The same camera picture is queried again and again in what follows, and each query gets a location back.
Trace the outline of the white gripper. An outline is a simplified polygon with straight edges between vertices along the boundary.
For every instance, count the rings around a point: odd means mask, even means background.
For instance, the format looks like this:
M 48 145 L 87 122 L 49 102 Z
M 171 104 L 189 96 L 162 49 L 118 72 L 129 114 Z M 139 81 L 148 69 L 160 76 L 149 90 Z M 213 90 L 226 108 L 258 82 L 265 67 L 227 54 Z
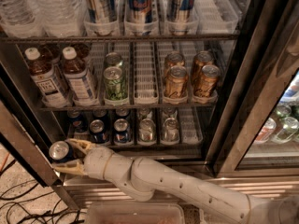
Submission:
M 57 172 L 70 175 L 86 174 L 91 178 L 106 180 L 114 185 L 125 185 L 130 180 L 133 164 L 130 158 L 117 154 L 107 147 L 93 149 L 93 143 L 87 140 L 69 138 L 65 142 L 86 157 L 84 164 L 80 159 L 54 163 L 52 167 Z

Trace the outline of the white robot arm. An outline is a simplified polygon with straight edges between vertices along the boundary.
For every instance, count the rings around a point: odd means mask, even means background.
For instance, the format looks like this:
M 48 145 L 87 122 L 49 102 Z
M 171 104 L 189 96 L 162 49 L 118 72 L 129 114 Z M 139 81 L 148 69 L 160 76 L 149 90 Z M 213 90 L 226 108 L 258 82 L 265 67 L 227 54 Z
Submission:
M 66 139 L 50 146 L 53 168 L 65 174 L 105 180 L 140 202 L 160 190 L 230 224 L 299 224 L 299 199 L 256 198 L 185 175 L 153 159 L 130 159 L 87 140 Z

